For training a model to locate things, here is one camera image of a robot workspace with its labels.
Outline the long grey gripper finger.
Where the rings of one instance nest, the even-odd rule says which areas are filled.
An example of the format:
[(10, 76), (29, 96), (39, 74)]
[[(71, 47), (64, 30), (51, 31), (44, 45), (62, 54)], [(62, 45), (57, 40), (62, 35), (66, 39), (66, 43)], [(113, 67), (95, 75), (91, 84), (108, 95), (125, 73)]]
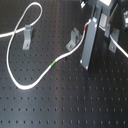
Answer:
[(80, 63), (86, 70), (89, 69), (89, 63), (91, 60), (92, 49), (97, 33), (100, 15), (101, 9), (98, 7), (94, 7), (91, 14), (91, 22), (89, 23), (87, 28), (82, 57), (80, 60)]

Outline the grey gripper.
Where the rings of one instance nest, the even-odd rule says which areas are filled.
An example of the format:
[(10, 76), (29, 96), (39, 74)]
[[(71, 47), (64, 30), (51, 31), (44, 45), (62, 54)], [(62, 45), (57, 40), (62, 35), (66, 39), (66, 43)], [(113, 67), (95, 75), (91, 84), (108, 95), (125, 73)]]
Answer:
[[(102, 13), (109, 17), (114, 9), (118, 6), (117, 0), (80, 0), (80, 6), (84, 7), (89, 4), (92, 7), (97, 7), (102, 9)], [(112, 16), (107, 19), (105, 27), (105, 37), (109, 38), (111, 32)]]

